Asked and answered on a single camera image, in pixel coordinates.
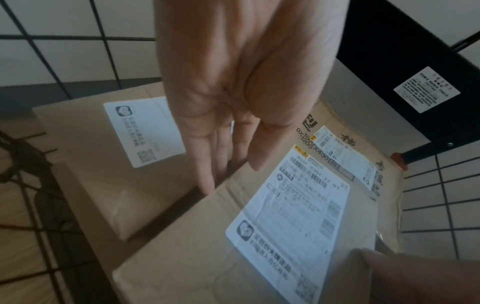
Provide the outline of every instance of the black and white logo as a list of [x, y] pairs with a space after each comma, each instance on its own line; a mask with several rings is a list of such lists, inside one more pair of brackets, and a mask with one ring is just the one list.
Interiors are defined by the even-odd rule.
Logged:
[[246, 242], [254, 233], [254, 228], [247, 221], [242, 221], [236, 229], [238, 235]]
[[115, 110], [120, 117], [130, 116], [132, 114], [132, 110], [130, 109], [129, 106], [115, 107]]

